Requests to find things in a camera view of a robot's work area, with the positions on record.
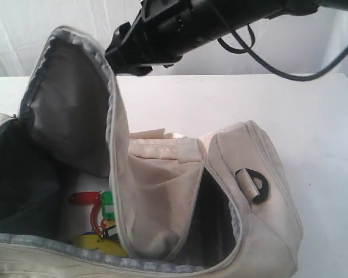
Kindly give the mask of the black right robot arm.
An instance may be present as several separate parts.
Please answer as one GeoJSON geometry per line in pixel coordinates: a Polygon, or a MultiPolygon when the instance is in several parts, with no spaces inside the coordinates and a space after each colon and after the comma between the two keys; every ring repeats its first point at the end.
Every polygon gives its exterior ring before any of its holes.
{"type": "Polygon", "coordinates": [[[105,58],[115,74],[144,76],[260,19],[315,13],[315,1],[142,1],[133,23],[114,32],[105,58]]]}

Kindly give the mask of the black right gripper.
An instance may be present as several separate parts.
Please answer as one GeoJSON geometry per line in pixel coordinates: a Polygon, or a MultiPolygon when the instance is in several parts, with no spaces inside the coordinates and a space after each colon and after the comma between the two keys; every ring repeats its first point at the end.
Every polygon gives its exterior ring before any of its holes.
{"type": "Polygon", "coordinates": [[[113,33],[104,57],[115,75],[145,76],[151,65],[169,65],[209,42],[207,1],[141,1],[134,23],[113,33]]]}

